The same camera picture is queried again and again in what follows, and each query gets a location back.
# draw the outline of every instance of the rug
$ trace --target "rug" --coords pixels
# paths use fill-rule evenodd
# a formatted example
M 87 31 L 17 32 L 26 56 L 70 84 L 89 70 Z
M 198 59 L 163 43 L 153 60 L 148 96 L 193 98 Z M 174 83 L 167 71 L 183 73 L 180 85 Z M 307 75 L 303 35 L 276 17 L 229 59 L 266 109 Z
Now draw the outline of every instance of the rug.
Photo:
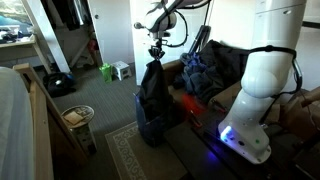
M 105 135 L 121 179 L 177 180 L 187 174 L 167 143 L 156 148 L 142 139 L 137 123 Z

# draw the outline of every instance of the blue light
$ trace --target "blue light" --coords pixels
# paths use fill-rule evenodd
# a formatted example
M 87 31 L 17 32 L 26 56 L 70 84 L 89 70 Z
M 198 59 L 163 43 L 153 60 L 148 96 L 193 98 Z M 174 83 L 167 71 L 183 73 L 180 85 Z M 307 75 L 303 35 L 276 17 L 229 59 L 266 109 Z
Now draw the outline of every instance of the blue light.
M 221 133 L 220 138 L 221 139 L 226 139 L 227 134 L 229 134 L 231 131 L 231 127 L 227 126 Z

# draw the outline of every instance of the white sheet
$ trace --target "white sheet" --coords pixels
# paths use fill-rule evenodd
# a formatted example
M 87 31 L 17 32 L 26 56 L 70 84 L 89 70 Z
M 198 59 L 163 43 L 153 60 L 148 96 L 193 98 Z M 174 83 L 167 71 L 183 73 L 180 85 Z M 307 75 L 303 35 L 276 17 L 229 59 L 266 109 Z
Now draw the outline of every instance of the white sheet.
M 0 67 L 0 179 L 34 179 L 29 94 L 12 69 Z

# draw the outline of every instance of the white stool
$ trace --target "white stool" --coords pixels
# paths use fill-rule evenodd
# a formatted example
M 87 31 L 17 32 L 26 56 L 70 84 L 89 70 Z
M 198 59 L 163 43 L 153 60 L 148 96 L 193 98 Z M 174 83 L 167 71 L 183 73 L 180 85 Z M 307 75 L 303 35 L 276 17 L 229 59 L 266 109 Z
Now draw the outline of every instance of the white stool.
M 118 76 L 120 81 L 125 77 L 132 76 L 130 66 L 128 64 L 118 61 L 111 65 L 113 66 L 113 74 Z

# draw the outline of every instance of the green bag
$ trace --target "green bag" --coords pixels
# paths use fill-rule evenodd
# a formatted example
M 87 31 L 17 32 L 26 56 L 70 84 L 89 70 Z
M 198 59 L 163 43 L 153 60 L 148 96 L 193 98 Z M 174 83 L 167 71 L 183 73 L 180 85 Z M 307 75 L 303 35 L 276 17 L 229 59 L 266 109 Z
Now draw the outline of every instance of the green bag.
M 108 63 L 103 64 L 99 67 L 100 71 L 102 72 L 104 82 L 109 83 L 112 81 L 112 66 Z

